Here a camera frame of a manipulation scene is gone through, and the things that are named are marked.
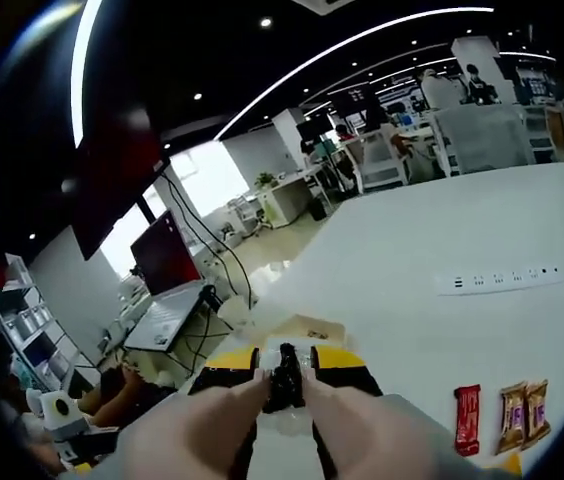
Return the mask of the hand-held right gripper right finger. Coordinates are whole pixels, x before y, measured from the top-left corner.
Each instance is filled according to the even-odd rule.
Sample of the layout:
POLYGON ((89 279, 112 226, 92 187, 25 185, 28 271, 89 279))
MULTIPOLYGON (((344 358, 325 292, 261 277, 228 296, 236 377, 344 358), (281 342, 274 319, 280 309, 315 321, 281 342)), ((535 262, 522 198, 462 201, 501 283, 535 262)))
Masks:
POLYGON ((312 349, 310 415, 327 479, 498 479, 460 456, 451 432, 399 394, 381 391, 356 355, 334 366, 312 349))

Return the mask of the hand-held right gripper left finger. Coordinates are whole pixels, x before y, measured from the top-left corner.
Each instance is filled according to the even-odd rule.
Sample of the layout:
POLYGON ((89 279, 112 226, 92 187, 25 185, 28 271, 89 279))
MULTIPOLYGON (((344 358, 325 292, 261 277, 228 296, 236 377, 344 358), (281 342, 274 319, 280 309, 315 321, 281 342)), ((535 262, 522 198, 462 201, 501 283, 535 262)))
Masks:
MULTIPOLYGON (((259 355, 257 347, 248 346, 220 353, 207 360, 189 389, 189 394, 195 395, 214 387, 231 388, 252 380, 259 365, 259 355)), ((247 478, 256 438, 257 423, 254 422, 235 456, 229 479, 247 478)))

